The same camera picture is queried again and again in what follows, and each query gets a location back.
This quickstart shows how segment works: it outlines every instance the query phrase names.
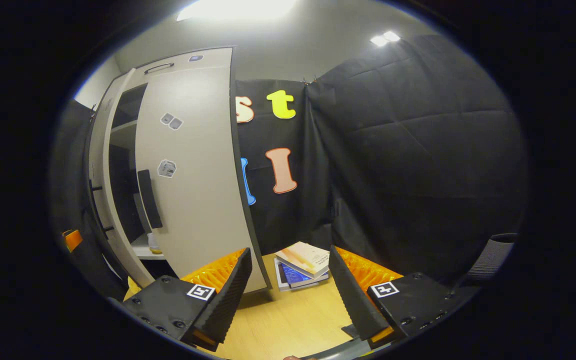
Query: ceiling light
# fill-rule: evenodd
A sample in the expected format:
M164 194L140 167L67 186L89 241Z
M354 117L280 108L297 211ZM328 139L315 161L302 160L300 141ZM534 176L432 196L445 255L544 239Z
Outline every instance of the ceiling light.
M370 42L377 45L377 46L384 46L388 43L388 40L383 37L382 35L375 36L374 38L370 39Z
M199 0L181 10L177 21L203 19L276 19L297 0Z
M399 36L397 36L397 34L395 34L392 31L385 32L383 34L383 37L386 38L387 41L399 41L401 39Z

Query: orange object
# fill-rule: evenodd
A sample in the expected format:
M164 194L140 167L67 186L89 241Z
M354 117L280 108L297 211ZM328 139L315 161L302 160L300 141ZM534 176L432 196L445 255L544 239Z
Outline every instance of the orange object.
M237 265L237 261L240 259L244 250L246 250L246 248L229 253L221 259L215 260L208 265L196 269L182 277L181 280L192 284L215 288L215 292L219 294L219 292L222 291L222 287L224 287L226 281L231 276L233 268Z
M71 253L75 248L77 248L77 246L79 246L82 243L82 241L84 241L84 239L82 238L82 234L80 233L79 230L74 231L66 230L62 232L61 235L66 239L66 246L68 248L68 251L70 251Z
M375 308L377 308L377 305L375 305L373 299L368 296L368 288L370 288L372 285L382 284L386 283L387 281L403 278L402 274L396 273L395 271L385 268L382 265L375 264L374 262L361 257L356 253L346 251L343 248L339 248L337 246L334 248L336 248L336 251L343 259L345 266L348 267L348 270L350 270L350 273L352 276L354 276L354 280L357 282L357 284L359 284L359 287L363 290L363 293ZM390 337L390 335L393 333L393 328L388 326L387 328L384 328L384 330L371 337L370 340L373 343L377 343Z

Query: table surface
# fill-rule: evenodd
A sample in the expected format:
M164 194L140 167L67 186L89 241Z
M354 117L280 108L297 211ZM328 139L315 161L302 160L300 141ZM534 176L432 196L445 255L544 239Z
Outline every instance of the table surface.
M350 325L335 281L279 291L274 253L262 256L272 289L244 294L223 344L212 352L230 360L283 360L320 353L352 338L342 327Z

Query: wall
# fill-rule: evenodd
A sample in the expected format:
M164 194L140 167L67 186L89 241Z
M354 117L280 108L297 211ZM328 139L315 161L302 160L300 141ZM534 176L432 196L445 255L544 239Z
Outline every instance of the wall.
M238 80L310 82L375 48L370 38L388 30L402 39L437 33L414 16L372 0L297 0L277 20L176 22L177 15L171 14L115 54L122 73L192 50L236 45L233 68Z
M75 95L75 100L89 109L95 104L99 105L110 82L121 73L114 55L108 57L82 85Z

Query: book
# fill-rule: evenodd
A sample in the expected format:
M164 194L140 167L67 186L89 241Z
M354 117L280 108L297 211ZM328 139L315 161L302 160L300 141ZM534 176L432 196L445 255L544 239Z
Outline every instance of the book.
M274 258L274 270L277 274L277 287L279 288L280 292L289 292L291 290L310 288L319 284L319 281L315 281L310 284L291 287L288 283L288 279L286 278L286 274L284 273L284 265L276 257Z
M301 287L303 285L317 283L329 278L328 272L324 273L322 276L319 276L318 278L311 278L295 271L290 266L286 266L285 264L281 264L281 267L283 267L283 274L286 277L286 280L288 281L288 285L290 285L290 287L293 289Z
M282 264L312 279L317 279L329 270L330 251L301 241L274 254Z

